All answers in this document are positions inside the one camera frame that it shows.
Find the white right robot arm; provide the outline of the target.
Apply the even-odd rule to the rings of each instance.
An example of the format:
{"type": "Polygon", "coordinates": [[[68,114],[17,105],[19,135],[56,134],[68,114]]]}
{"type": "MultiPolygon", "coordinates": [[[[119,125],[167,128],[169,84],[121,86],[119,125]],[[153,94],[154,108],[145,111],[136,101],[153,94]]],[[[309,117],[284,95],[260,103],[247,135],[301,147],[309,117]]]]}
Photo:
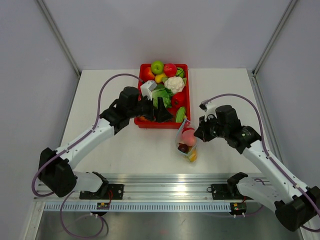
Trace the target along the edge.
{"type": "Polygon", "coordinates": [[[227,181],[227,193],[232,198],[249,197],[275,213],[278,221],[289,231],[302,228],[320,213],[320,189],[309,187],[290,172],[267,149],[264,139],[251,126],[241,124],[231,105],[199,106],[205,115],[199,118],[194,136],[203,142],[215,138],[227,144],[253,163],[269,180],[273,188],[258,187],[249,181],[247,174],[239,172],[227,181]]]}

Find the dark red onion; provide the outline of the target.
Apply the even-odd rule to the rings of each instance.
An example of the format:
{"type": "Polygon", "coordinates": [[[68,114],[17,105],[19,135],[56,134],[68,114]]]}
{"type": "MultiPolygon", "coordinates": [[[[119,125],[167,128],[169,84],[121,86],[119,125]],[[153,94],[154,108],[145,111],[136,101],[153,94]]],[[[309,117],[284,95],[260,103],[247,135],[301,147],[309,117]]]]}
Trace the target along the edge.
{"type": "Polygon", "coordinates": [[[187,154],[189,152],[189,146],[184,143],[179,143],[177,149],[180,152],[185,153],[185,154],[187,154]]]}

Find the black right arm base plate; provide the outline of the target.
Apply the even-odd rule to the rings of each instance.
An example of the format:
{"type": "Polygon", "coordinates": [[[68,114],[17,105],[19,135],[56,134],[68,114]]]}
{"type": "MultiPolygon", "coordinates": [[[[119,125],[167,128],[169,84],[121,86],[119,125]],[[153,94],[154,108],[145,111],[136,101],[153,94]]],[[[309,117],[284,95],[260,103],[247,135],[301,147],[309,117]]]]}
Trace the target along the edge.
{"type": "Polygon", "coordinates": [[[239,190],[229,188],[227,183],[214,183],[207,187],[206,191],[211,194],[213,200],[253,200],[240,194],[239,190]]]}

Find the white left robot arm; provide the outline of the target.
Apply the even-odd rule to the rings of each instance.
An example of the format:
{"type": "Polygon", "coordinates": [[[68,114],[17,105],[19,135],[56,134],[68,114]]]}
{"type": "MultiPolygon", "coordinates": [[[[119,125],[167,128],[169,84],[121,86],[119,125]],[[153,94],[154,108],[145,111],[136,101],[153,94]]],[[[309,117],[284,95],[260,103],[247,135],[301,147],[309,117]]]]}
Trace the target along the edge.
{"type": "Polygon", "coordinates": [[[157,86],[150,80],[140,88],[125,87],[109,108],[97,113],[91,128],[56,150],[46,148],[41,152],[36,177],[60,198],[83,191],[103,199],[108,194],[108,180],[97,172],[75,173],[74,169],[98,145],[128,126],[130,119],[144,117],[158,123],[169,120],[172,115],[163,99],[158,97],[157,105],[153,103],[157,86]]]}

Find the pink peach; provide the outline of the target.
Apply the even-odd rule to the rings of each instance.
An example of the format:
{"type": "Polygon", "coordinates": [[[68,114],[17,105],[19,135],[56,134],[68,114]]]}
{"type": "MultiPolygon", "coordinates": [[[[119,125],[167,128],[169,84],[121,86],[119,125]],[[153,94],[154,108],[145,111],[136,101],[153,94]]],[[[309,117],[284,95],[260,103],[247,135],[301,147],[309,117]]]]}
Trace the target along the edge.
{"type": "Polygon", "coordinates": [[[181,142],[189,147],[193,147],[197,143],[196,137],[194,136],[194,131],[190,130],[183,132],[181,134],[181,142]]]}

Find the clear zip top bag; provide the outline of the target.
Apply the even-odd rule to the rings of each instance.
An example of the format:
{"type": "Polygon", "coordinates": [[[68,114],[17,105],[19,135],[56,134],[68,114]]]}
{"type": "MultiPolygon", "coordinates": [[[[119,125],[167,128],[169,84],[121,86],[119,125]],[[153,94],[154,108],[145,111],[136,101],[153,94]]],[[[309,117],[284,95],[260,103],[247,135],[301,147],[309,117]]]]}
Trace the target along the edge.
{"type": "Polygon", "coordinates": [[[191,121],[185,118],[175,136],[177,151],[190,163],[194,163],[198,157],[198,140],[194,136],[195,131],[196,129],[191,121]]]}

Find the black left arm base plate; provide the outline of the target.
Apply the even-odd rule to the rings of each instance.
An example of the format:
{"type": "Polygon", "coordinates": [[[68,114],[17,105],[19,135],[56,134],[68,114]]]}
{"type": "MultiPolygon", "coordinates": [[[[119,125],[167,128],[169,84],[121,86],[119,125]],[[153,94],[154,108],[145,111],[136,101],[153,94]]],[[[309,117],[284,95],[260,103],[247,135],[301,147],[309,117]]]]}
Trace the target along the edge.
{"type": "Polygon", "coordinates": [[[79,198],[81,200],[122,200],[124,195],[123,184],[103,184],[98,191],[81,191],[79,198]]]}

